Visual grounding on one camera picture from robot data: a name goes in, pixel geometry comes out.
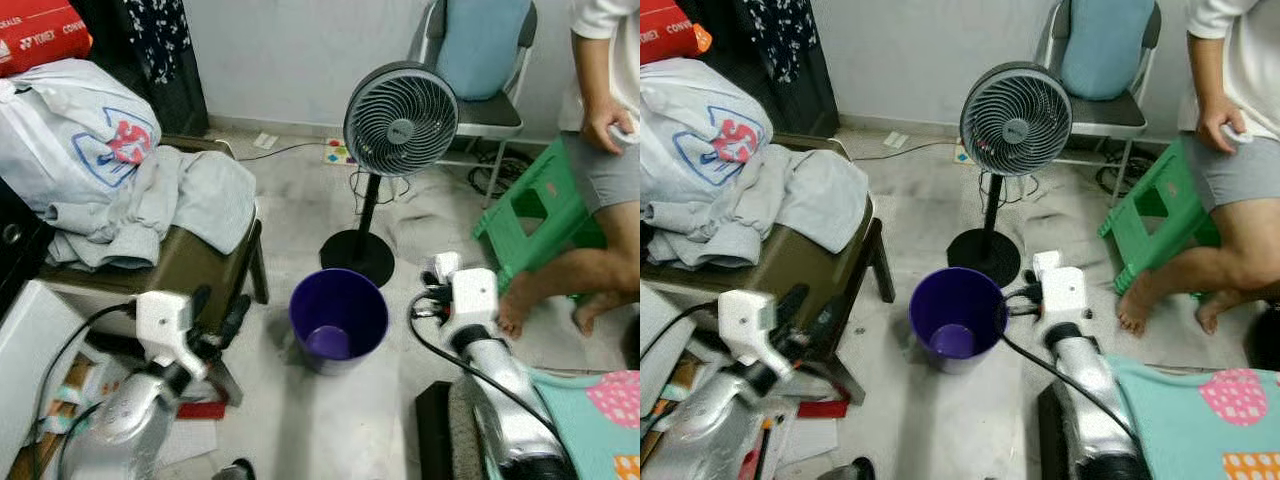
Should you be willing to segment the person right hand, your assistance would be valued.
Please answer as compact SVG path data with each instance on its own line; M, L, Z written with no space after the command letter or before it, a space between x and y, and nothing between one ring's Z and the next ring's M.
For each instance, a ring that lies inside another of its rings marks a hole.
M1225 134L1225 128L1235 134L1245 132L1240 110L1225 95L1210 95L1198 101L1199 115L1196 125L1197 140L1222 154L1234 154L1236 142Z
M588 143L599 150L622 155L625 148L613 141L612 127L617 127L623 133L632 133L630 111L612 97L585 100L580 134Z

